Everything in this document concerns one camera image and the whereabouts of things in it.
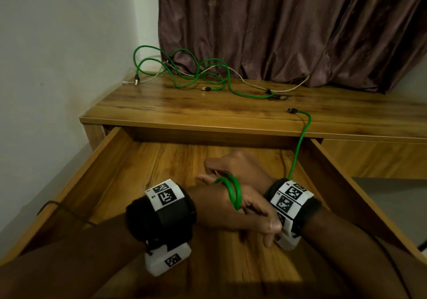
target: hand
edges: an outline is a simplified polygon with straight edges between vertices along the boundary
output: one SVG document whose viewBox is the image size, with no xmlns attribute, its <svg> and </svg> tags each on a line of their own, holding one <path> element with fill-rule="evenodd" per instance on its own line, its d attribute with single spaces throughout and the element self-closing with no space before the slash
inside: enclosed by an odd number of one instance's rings
<svg viewBox="0 0 427 299">
<path fill-rule="evenodd" d="M 197 212 L 197 222 L 208 227 L 229 230 L 252 230 L 265 234 L 264 246 L 270 248 L 274 234 L 282 229 L 277 211 L 251 186 L 242 184 L 241 208 L 257 214 L 245 214 L 234 209 L 227 188 L 222 184 L 188 188 Z"/>
<path fill-rule="evenodd" d="M 215 171 L 222 176 L 231 173 L 241 183 L 251 185 L 262 195 L 276 181 L 250 152 L 233 151 L 221 158 L 208 158 L 205 160 L 205 170 L 206 174 L 197 176 L 205 183 L 211 184 L 215 181 L 217 178 Z"/>
</svg>

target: person's left hand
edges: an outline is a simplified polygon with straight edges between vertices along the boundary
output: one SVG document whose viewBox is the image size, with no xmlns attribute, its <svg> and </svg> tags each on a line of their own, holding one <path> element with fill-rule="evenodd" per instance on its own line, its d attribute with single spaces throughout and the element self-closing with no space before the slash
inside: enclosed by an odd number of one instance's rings
<svg viewBox="0 0 427 299">
<path fill-rule="evenodd" d="M 227 188 L 222 184 L 191 187 L 186 191 L 193 200 L 197 212 L 197 222 L 213 228 L 229 230 L 252 230 L 265 234 L 264 245 L 273 243 L 274 235 L 280 232 L 282 224 L 277 211 L 254 188 L 242 184 L 242 204 L 240 208 L 255 212 L 245 214 L 234 209 Z"/>
</svg>

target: forearm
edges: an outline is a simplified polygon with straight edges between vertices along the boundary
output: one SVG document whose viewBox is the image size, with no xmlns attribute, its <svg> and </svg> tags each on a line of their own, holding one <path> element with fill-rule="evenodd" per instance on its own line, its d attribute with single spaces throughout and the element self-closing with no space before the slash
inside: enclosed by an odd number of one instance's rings
<svg viewBox="0 0 427 299">
<path fill-rule="evenodd" d="M 119 215 L 0 267 L 0 297 L 89 298 L 143 249 Z"/>
<path fill-rule="evenodd" d="M 381 248 L 364 231 L 322 209 L 307 222 L 302 236 L 331 261 L 368 298 L 408 298 Z M 427 293 L 427 266 L 398 248 L 385 245 L 413 298 Z"/>
</svg>

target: open drawer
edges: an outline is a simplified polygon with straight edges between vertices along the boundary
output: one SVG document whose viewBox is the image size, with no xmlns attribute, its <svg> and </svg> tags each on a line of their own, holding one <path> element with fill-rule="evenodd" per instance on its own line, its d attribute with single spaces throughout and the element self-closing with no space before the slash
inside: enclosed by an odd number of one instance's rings
<svg viewBox="0 0 427 299">
<path fill-rule="evenodd" d="M 287 175 L 296 137 L 115 127 L 56 197 L 77 215 L 99 223 L 123 213 L 150 186 L 168 178 L 183 185 L 200 183 L 208 157 L 239 146 L 254 152 L 269 173 Z M 293 179 L 334 213 L 426 262 L 415 245 L 373 203 L 314 139 L 304 139 Z M 72 236 L 84 222 L 54 204 L 47 205 L 3 263 L 51 242 Z M 348 293 L 343 280 L 309 244 L 291 252 L 264 248 L 262 237 L 194 227 L 189 259 L 153 278 L 135 259 L 99 292 L 100 297 L 172 296 L 217 291 L 257 297 L 275 293 L 338 296 Z"/>
</svg>

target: curtain fold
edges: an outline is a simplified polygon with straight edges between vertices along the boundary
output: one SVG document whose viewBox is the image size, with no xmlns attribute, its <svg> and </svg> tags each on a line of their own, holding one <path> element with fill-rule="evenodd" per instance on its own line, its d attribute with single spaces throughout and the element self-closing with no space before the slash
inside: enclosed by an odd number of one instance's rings
<svg viewBox="0 0 427 299">
<path fill-rule="evenodd" d="M 426 52 L 427 0 L 159 0 L 160 47 L 244 78 L 387 91 Z M 193 71 L 191 58 L 174 59 Z M 224 74 L 216 68 L 218 74 Z"/>
</svg>

